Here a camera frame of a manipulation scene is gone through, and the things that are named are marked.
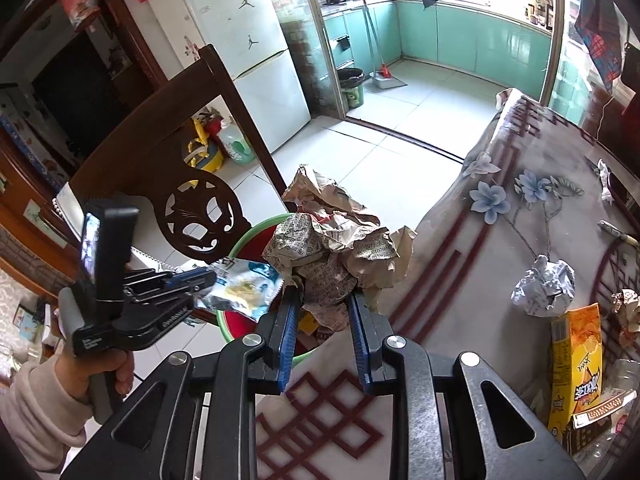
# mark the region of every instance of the refrigerator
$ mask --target refrigerator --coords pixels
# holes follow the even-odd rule
[[[148,0],[184,67],[212,44],[273,153],[310,119],[271,0]],[[223,115],[220,103],[213,105]]]

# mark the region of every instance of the hand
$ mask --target hand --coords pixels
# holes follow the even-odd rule
[[[105,350],[97,354],[74,357],[65,347],[55,365],[56,377],[65,391],[76,400],[86,400],[89,377],[102,372],[116,372],[116,391],[128,394],[133,387],[133,354],[122,350]]]

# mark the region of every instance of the orange snack package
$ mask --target orange snack package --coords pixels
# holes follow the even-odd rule
[[[551,323],[554,382],[548,429],[562,443],[574,413],[588,410],[602,390],[600,313],[594,303],[570,310]]]

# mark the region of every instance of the green rim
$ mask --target green rim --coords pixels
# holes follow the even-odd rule
[[[262,222],[260,222],[258,225],[255,225],[254,227],[249,229],[244,234],[244,236],[242,236],[242,238],[240,238],[238,240],[238,242],[233,246],[233,248],[229,252],[229,257],[235,258],[236,256],[238,256],[238,253],[240,252],[240,249],[242,249],[247,244],[247,242],[249,240],[254,238],[255,235],[257,235],[258,233],[264,231],[265,229],[267,229],[269,227],[273,227],[274,225],[278,225],[278,224],[284,222],[291,215],[292,215],[292,213],[283,213],[281,215],[272,216],[271,218],[267,218],[266,220],[263,220]],[[216,311],[216,317],[218,318],[218,325],[219,325],[220,330],[222,332],[222,337],[225,338],[225,341],[227,343],[231,343],[234,340],[234,337],[231,335],[231,332],[229,332],[229,327],[226,325],[226,319],[225,319],[225,316],[223,314],[223,311],[222,310],[217,310]],[[301,355],[296,355],[293,358],[293,366],[295,366],[297,364],[300,364],[304,359],[306,359],[311,354],[311,352],[313,352],[313,350],[311,350],[309,352],[306,352],[304,354],[301,354]]]

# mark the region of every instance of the white cord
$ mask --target white cord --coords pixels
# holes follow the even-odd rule
[[[604,120],[604,109],[607,107],[607,105],[613,101],[613,95],[611,96],[611,99],[609,99],[604,106],[602,107],[602,117],[600,118],[600,124],[598,125],[598,129],[596,130],[596,142],[598,142],[598,138],[600,135],[600,129],[602,127],[602,121]]]

